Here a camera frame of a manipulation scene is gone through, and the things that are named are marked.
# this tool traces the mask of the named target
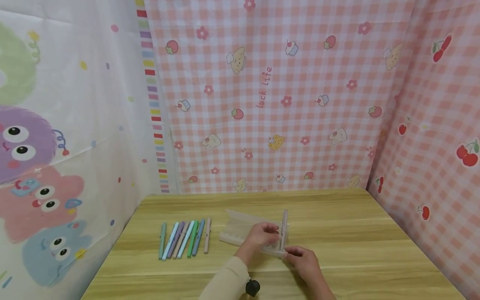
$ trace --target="clear plastic pen case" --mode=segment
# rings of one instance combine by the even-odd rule
[[[250,229],[253,225],[257,223],[269,222],[276,224],[279,227],[278,232],[282,235],[285,235],[285,244],[288,242],[288,223],[287,223],[287,230],[285,233],[282,232],[282,222],[276,222],[267,220],[264,218],[260,218],[257,216],[252,216],[248,214],[243,214],[239,212],[235,212],[232,210],[227,210],[227,214],[229,216],[229,220],[227,226],[220,232],[220,240],[229,244],[233,244],[236,246],[240,246],[245,238],[247,237]],[[267,247],[263,247],[260,252],[269,254],[275,257],[282,257],[285,253],[283,249],[280,249],[280,241],[276,242]]]

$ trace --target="green donut print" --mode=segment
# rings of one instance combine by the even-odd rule
[[[0,23],[0,105],[15,106],[35,88],[36,64],[40,61],[36,32],[28,33],[28,49],[15,33]]]

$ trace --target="rainbow striped border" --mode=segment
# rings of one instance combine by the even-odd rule
[[[162,193],[170,193],[168,184],[167,161],[165,155],[164,138],[162,130],[162,116],[156,82],[155,53],[153,49],[152,34],[148,26],[147,12],[144,0],[135,0],[137,7],[138,27],[140,29],[140,46],[142,47],[143,67],[147,83],[148,99],[150,100],[150,119],[153,127],[153,140],[155,145],[158,177]]]

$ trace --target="purple fuzzy monster print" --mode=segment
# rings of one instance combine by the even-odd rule
[[[0,184],[34,165],[48,165],[56,150],[56,135],[48,121],[27,109],[0,105]]]

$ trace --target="black object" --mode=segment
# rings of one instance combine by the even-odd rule
[[[252,297],[255,297],[260,290],[260,283],[256,280],[251,280],[247,282],[247,285],[245,286],[245,292],[249,294]]]

